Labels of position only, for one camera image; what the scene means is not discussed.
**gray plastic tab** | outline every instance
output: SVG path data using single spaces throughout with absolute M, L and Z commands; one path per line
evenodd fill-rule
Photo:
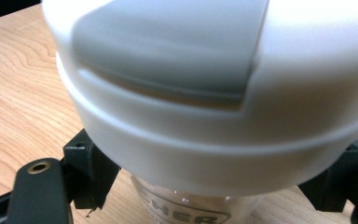
M 76 58 L 102 76 L 238 101 L 268 0 L 116 0 L 81 18 Z

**black plastic mount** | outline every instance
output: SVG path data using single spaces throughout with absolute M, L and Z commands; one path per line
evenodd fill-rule
M 319 211 L 342 212 L 351 201 L 355 205 L 351 223 L 358 224 L 358 147 L 350 146 L 332 166 L 299 188 Z
M 120 167 L 82 130 L 64 158 L 32 161 L 17 172 L 14 188 L 0 196 L 0 223 L 73 223 L 69 206 L 102 208 Z

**wood grain surface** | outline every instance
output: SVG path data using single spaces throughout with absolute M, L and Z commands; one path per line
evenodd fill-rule
M 11 190 L 16 171 L 30 161 L 62 157 L 62 146 L 82 124 L 61 83 L 55 46 L 41 6 L 0 18 L 0 195 Z M 152 224 L 123 170 L 103 210 L 73 208 L 75 223 Z M 270 193 L 249 223 L 350 223 L 342 214 L 316 212 L 293 187 Z

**wooden table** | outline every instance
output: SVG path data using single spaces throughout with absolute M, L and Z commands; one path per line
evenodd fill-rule
M 57 73 L 55 46 L 41 6 L 0 18 L 0 195 L 12 189 L 24 164 L 62 157 L 62 146 L 82 129 Z M 121 171 L 103 210 L 75 210 L 75 223 L 152 224 L 130 174 Z M 293 187 L 270 193 L 249 223 L 350 223 L 353 206 L 343 214 L 316 212 Z

